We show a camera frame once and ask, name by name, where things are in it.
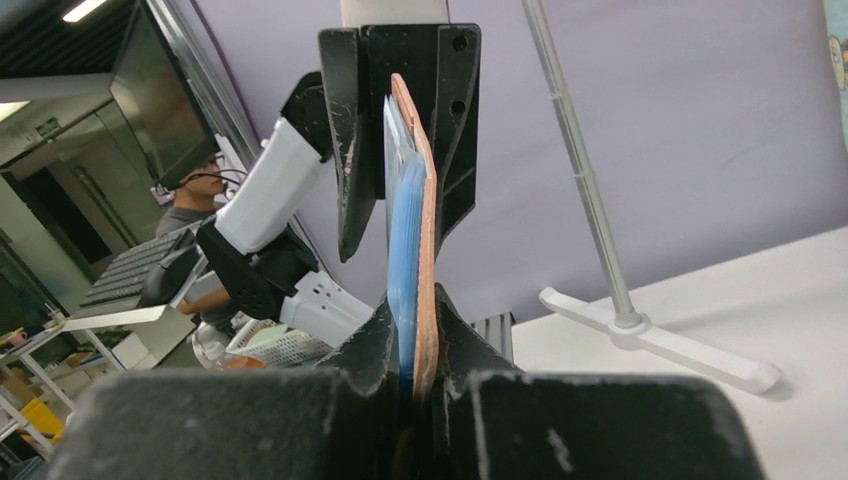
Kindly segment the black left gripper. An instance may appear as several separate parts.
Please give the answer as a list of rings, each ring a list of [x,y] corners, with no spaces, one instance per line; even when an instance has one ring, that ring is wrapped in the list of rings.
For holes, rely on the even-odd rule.
[[[338,252],[357,252],[384,197],[383,101],[400,74],[431,139],[437,170],[436,247],[475,207],[481,29],[401,24],[318,34],[335,157]]]

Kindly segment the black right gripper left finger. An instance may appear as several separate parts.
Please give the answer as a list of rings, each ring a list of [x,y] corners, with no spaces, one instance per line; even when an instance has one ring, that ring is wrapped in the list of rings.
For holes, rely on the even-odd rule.
[[[397,439],[386,304],[307,368],[112,374],[82,396],[51,479],[388,479]]]

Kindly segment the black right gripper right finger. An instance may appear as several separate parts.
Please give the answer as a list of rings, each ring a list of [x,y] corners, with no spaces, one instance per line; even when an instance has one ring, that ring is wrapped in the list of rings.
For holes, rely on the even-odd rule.
[[[529,373],[436,291],[432,391],[439,479],[761,479],[743,422],[712,383],[680,375]]]

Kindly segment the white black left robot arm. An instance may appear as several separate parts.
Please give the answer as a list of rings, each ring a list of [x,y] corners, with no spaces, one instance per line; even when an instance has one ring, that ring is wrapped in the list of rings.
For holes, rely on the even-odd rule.
[[[475,205],[482,36],[474,23],[370,25],[325,29],[318,42],[320,69],[299,81],[243,185],[196,238],[242,313],[337,347],[372,308],[319,269],[290,219],[333,168],[339,255],[356,253],[388,197],[383,101],[398,74],[433,153],[436,237],[455,229]]]

